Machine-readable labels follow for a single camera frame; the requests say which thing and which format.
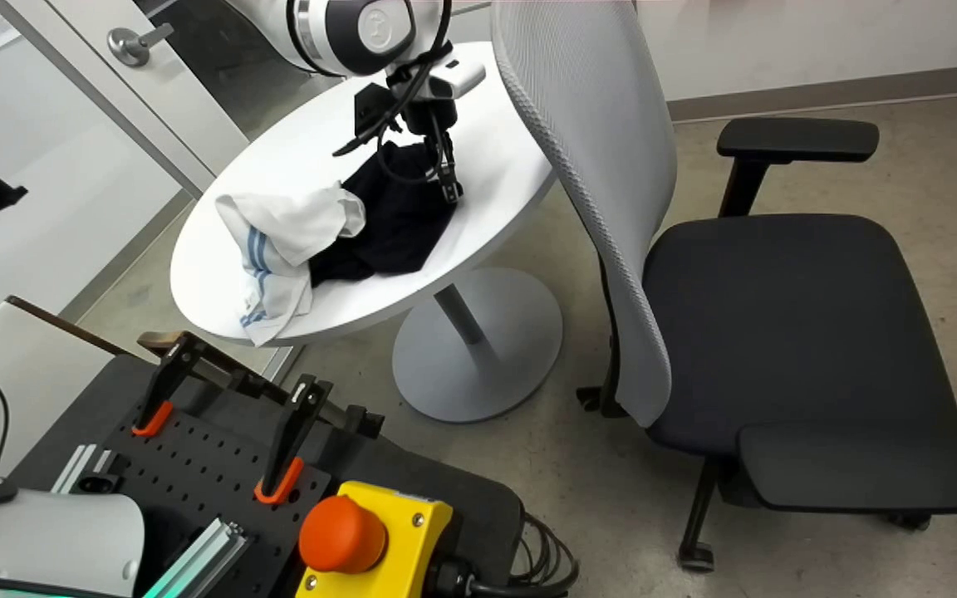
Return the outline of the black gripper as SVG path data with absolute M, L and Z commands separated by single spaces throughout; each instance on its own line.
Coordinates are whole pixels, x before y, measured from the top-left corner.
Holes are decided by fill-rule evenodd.
M 433 170 L 442 197 L 449 203 L 462 198 L 462 181 L 455 178 L 455 151 L 452 151 L 452 137 L 444 126 L 459 118 L 455 109 L 455 86 L 444 78 L 439 67 L 417 67 L 417 69 L 397 69 L 387 83 L 367 83 L 351 96 L 351 116 L 356 116 L 356 137 L 341 141 L 333 156 L 346 156 L 380 137 L 381 129 L 397 129 L 400 118 L 412 131 L 426 129 L 426 141 L 433 148 Z

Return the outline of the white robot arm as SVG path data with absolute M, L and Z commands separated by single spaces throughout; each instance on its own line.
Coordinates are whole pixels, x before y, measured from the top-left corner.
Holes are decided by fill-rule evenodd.
M 418 181 L 436 181 L 455 203 L 452 124 L 455 100 L 481 83 L 452 55 L 452 0 L 225 0 L 294 67 L 323 76 L 370 76 L 356 91 L 356 131 L 340 156 L 362 141 L 381 141 L 408 126 L 422 140 L 429 166 Z

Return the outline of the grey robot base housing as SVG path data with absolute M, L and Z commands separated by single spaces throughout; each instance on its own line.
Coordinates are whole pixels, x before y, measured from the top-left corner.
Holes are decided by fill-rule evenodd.
M 132 598 L 146 522 L 127 496 L 57 496 L 0 480 L 0 588 Z

